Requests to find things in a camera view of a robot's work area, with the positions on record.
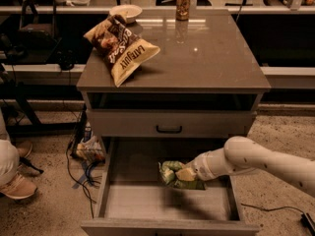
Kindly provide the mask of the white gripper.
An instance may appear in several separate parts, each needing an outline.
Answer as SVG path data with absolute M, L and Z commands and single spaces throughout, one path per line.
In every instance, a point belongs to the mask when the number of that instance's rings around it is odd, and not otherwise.
M 214 180 L 226 173 L 225 157 L 222 150 L 199 154 L 188 163 L 188 168 L 178 170 L 175 175 L 180 181 L 192 182 Z

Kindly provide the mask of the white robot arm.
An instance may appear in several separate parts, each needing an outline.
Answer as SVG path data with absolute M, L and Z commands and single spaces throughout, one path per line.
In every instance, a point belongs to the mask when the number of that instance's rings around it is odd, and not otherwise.
M 315 196 L 315 161 L 265 148 L 245 137 L 228 139 L 223 148 L 199 154 L 175 173 L 181 181 L 210 181 L 223 175 L 264 170 Z

